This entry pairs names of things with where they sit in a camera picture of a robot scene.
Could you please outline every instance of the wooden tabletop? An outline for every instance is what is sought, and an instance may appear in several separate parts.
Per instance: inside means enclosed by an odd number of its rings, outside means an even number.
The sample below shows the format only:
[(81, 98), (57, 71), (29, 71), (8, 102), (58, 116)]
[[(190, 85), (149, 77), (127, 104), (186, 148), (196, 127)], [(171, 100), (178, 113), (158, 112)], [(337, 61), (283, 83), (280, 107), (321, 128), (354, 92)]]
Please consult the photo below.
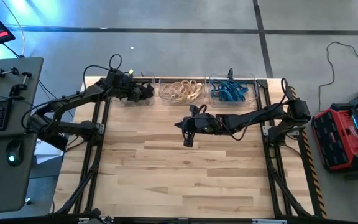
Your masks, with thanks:
[[(87, 77), (86, 85), (99, 78)], [(268, 86), (272, 103), (279, 102), (280, 80), (268, 79)], [(166, 106), (157, 93), (156, 86), (151, 106), (111, 103), (93, 208), (115, 217), (273, 218), (260, 126), (250, 126), (240, 142), (196, 134), (193, 148), (187, 148), (173, 124), (190, 116), (189, 106)], [(257, 110), (256, 102), (213, 108), (209, 101), (204, 103), (211, 114)], [(93, 103), (77, 108), (74, 122), (91, 120), (93, 108)], [(287, 144), (298, 150), (296, 141), (287, 138)], [(84, 154), (85, 145), (65, 154), (54, 196), (57, 209), (78, 185)], [(288, 188), (313, 214), (300, 156), (285, 147), (281, 154)], [(278, 195), (284, 211), (281, 191)]]

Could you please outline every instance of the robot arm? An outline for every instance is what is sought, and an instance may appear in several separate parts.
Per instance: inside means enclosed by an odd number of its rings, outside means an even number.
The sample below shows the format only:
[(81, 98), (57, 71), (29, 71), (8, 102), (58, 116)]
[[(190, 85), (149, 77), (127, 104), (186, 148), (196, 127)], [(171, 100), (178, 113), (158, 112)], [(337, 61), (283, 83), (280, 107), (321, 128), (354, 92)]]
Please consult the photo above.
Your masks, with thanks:
[[(28, 129), (38, 134), (39, 139), (63, 151), (67, 140), (60, 134), (75, 134), (91, 144), (97, 144), (104, 131), (103, 125), (94, 124), (91, 121), (83, 121), (80, 124), (63, 122), (61, 121), (63, 113), (87, 103), (104, 101), (110, 97), (139, 101), (153, 96), (153, 91), (154, 88), (150, 84), (138, 85), (131, 76), (120, 70), (110, 70), (106, 78), (101, 78), (85, 91), (78, 91), (74, 95), (44, 103), (43, 107), (30, 117), (27, 126)], [(53, 112), (52, 119), (45, 116), (46, 113), (51, 112)]]
[[(283, 105), (288, 105), (287, 112), (284, 112)], [(206, 113), (206, 105), (200, 108), (191, 105), (190, 111), (191, 117), (184, 117), (183, 121), (175, 124), (176, 127), (182, 129), (185, 139), (184, 146), (187, 147), (193, 147), (193, 139), (196, 133), (232, 136), (242, 129), (246, 130), (249, 125), (271, 119), (280, 119), (282, 122), (278, 126), (269, 129), (269, 140), (274, 141), (279, 137), (285, 138), (285, 133), (295, 126), (306, 124), (311, 119), (306, 102), (299, 99), (275, 103), (264, 109), (242, 115), (217, 114), (215, 117)]]

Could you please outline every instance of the red power station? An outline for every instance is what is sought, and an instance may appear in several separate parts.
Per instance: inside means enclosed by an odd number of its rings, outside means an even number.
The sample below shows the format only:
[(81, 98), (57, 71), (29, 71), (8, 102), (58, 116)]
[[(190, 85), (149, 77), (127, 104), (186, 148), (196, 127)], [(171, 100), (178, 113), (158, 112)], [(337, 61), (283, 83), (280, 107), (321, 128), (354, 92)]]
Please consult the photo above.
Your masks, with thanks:
[(358, 170), (358, 115), (352, 104), (333, 103), (311, 127), (328, 171)]

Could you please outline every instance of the yellow tape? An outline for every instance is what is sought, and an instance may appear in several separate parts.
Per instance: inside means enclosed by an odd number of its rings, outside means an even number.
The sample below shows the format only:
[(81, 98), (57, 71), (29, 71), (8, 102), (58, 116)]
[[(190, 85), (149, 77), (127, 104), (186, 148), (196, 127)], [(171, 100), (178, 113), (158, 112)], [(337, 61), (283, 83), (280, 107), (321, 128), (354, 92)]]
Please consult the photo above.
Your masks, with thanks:
[[(293, 87), (290, 87), (290, 88), (292, 90), (293, 96), (296, 98), (295, 89)], [(308, 159), (309, 159), (311, 175), (314, 178), (314, 185), (316, 186), (315, 189), (316, 189), (316, 193), (317, 193), (317, 199), (320, 202), (319, 204), (320, 204), (320, 209), (321, 209), (321, 216), (323, 218), (327, 218), (327, 212), (326, 212), (326, 208), (325, 208), (324, 202), (323, 202), (323, 194), (320, 191), (321, 187), (318, 182), (317, 172), (316, 172), (316, 169), (314, 168), (313, 157), (311, 156), (311, 151), (310, 151), (310, 147), (309, 147), (308, 136), (306, 135), (305, 131), (302, 131), (302, 136), (303, 136), (303, 142), (305, 144), (306, 153), (307, 153)]]

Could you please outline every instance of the clear plastic bin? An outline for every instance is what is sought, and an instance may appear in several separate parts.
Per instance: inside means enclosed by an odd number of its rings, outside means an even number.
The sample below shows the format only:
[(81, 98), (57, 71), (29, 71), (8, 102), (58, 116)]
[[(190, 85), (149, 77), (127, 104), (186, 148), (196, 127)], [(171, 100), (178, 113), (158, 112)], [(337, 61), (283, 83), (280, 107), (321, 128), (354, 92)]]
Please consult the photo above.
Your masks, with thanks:
[(184, 80), (165, 77), (160, 78), (158, 93), (162, 103), (167, 106), (201, 105), (206, 98), (207, 88), (206, 77)]
[[(220, 83), (227, 81), (233, 81), (243, 88), (248, 88), (248, 91), (243, 94), (244, 98), (237, 97), (236, 101), (227, 101), (224, 95), (220, 95), (219, 92), (214, 91), (217, 90)], [(259, 97), (257, 90), (256, 77), (252, 73), (233, 75), (232, 79), (230, 79), (227, 75), (212, 74), (209, 76), (208, 95), (211, 98), (211, 106), (216, 108), (228, 106), (249, 106)]]
[(147, 84), (151, 84), (151, 86), (154, 88), (153, 96), (144, 100), (140, 100), (138, 102), (135, 101), (129, 101), (127, 98), (115, 98), (112, 97), (110, 100), (114, 103), (116, 106), (152, 106), (155, 103), (155, 77), (153, 73), (146, 73), (143, 74), (133, 74), (133, 79), (136, 81), (137, 84), (144, 86), (147, 86)]

